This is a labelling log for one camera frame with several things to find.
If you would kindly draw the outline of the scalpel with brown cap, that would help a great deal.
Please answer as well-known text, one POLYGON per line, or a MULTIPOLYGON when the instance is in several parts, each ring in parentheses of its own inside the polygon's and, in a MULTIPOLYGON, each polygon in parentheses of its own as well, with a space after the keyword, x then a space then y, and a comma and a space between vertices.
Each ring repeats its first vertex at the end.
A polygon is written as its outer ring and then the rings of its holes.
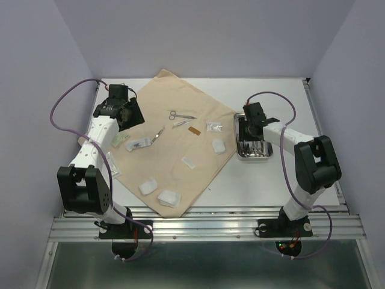
POLYGON ((201 132, 200 132, 198 129, 196 129, 196 128, 192 127, 192 126, 190 126, 190 127, 188 128, 188 130, 189 130, 190 132, 192 132, 193 134, 195 134, 195 135, 200 135, 200 134, 201 134, 201 132))

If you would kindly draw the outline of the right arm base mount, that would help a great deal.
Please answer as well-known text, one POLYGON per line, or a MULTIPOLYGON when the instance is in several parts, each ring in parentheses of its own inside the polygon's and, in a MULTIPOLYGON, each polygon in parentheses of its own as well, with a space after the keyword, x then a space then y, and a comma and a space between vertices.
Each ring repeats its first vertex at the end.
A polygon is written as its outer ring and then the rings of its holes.
POLYGON ((280 254, 291 258, 299 257, 302 250, 300 238, 313 236, 312 226, 307 216, 299 220, 289 220, 283 208, 276 218, 259 219, 254 235, 259 238, 275 238, 280 254))

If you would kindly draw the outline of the green suture packet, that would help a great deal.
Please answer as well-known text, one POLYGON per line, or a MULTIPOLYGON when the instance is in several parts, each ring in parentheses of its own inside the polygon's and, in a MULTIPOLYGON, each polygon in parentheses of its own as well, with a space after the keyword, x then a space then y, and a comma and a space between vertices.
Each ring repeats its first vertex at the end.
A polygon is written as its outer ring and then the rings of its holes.
POLYGON ((116 163, 116 160, 112 154, 112 152, 108 152, 106 154, 106 158, 111 169, 112 178, 115 179, 121 175, 120 169, 116 163))

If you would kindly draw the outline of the white packet under forceps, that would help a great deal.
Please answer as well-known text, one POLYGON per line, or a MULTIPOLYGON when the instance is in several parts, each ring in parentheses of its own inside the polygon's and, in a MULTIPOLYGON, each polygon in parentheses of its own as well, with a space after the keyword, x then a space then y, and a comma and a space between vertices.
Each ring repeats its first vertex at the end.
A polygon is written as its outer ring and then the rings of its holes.
POLYGON ((190 120, 188 120, 188 119, 180 121, 180 122, 176 122, 176 123, 174 123, 174 127, 179 127, 179 126, 184 125, 188 122, 190 122, 190 120))

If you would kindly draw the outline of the small clear needle packet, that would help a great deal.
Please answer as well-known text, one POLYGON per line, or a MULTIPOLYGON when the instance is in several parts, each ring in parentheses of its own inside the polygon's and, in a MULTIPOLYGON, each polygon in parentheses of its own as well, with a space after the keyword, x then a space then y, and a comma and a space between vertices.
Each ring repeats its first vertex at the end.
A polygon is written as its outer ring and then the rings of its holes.
POLYGON ((206 127, 207 132, 221 132, 223 126, 221 122, 208 122, 206 127))

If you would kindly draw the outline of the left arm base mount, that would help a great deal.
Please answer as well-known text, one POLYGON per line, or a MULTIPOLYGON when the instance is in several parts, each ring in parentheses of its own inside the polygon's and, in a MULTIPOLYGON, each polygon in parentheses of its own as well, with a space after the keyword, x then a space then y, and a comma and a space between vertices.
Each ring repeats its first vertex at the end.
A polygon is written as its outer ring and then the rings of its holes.
POLYGON ((115 260, 123 263, 144 257, 153 244, 153 221, 141 220, 113 225, 104 221, 95 221, 99 228, 98 238, 111 240, 111 252, 115 260))

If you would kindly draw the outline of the fine curved forceps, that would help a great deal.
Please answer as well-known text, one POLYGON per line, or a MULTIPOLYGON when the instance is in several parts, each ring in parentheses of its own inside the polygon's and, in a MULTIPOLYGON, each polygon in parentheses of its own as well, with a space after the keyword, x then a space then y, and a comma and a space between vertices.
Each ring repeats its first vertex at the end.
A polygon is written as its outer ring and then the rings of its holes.
POLYGON ((175 128, 178 128, 184 124, 187 124, 187 123, 190 123, 192 121, 192 119, 185 119, 185 120, 182 120, 182 121, 179 121, 179 122, 175 122, 174 125, 173 125, 173 129, 175 128))

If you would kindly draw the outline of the white gauze pad left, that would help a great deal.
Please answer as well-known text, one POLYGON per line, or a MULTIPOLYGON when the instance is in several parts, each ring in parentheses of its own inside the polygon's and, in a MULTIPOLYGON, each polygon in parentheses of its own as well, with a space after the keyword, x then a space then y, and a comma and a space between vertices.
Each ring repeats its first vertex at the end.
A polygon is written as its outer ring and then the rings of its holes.
POLYGON ((149 178, 139 186, 142 195, 147 196, 158 189, 158 183, 154 178, 149 178))

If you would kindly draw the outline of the angled steel tweezers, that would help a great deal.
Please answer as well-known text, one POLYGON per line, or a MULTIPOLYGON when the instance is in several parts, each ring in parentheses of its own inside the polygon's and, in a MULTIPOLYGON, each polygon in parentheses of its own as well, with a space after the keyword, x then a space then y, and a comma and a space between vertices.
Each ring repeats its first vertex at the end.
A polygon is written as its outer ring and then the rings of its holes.
POLYGON ((156 135, 154 136, 154 138, 152 138, 150 144, 154 144, 154 142, 160 137, 160 135, 164 132, 164 129, 165 129, 165 126, 163 126, 157 133, 156 135))

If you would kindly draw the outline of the straight surgical scissors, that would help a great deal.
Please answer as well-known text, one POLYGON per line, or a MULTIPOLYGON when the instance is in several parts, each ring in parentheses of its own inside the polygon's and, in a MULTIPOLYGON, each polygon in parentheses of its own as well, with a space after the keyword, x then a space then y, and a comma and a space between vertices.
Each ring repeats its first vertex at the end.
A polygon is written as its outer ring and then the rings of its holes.
POLYGON ((183 119, 196 119, 195 116, 190 115, 184 115, 184 114, 178 114, 176 111, 171 110, 170 115, 168 117, 170 120, 174 120, 175 118, 183 118, 183 119))

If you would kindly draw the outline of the white gauze pad right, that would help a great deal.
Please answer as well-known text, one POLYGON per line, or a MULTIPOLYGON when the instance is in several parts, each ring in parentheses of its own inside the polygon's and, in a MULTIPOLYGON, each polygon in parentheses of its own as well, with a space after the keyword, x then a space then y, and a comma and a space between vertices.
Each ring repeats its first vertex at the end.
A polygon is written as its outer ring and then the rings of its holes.
POLYGON ((214 139, 212 141, 212 147, 216 155, 226 153, 226 145, 222 139, 214 139))

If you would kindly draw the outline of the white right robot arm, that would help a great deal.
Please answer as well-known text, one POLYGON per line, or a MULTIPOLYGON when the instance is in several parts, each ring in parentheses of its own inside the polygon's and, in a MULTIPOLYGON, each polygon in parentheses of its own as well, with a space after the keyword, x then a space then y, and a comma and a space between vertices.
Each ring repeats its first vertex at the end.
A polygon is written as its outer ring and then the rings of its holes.
POLYGON ((243 106, 243 110, 247 132, 280 148, 283 169, 285 152, 294 156, 297 186, 289 190, 291 198, 283 206, 285 215, 277 219, 279 232, 290 235, 298 229, 298 220, 307 216, 317 198, 342 176, 332 140, 326 135, 303 134, 276 118, 267 118, 258 102, 243 106))

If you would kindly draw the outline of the stainless steel tray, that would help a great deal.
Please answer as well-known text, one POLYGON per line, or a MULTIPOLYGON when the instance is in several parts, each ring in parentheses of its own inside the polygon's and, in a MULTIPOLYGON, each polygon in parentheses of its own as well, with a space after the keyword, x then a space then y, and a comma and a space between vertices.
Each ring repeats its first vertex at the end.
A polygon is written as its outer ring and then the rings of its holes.
POLYGON ((257 140, 247 131, 245 114, 237 112, 234 114, 234 129, 236 139, 236 156, 239 160, 248 163, 266 161, 273 155, 271 143, 257 140))

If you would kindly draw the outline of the aluminium mounting rail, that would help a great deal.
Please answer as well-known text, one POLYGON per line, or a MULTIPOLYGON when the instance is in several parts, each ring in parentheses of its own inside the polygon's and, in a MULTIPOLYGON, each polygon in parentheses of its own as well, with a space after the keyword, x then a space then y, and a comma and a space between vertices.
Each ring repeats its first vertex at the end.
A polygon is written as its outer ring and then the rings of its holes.
MULTIPOLYGON (((277 207, 192 207, 181 217, 163 218, 147 207, 133 207, 136 220, 152 220, 154 240, 172 241, 255 241, 257 221, 277 217, 277 207)), ((331 207, 326 213, 317 210, 309 215, 313 240, 327 238, 333 225, 332 239, 359 240, 366 234, 357 215, 350 215, 346 206, 331 207)), ((99 229, 91 216, 64 212, 54 219, 49 234, 51 242, 99 241, 99 229)))

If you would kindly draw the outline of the white gauze pad stack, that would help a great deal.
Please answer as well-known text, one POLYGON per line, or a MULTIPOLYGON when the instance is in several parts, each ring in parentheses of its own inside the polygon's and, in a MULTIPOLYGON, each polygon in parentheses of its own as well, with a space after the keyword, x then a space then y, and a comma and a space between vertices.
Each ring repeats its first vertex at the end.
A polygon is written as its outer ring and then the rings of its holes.
POLYGON ((164 190, 159 194, 158 200, 163 206, 177 208, 180 204, 181 195, 174 191, 164 190))

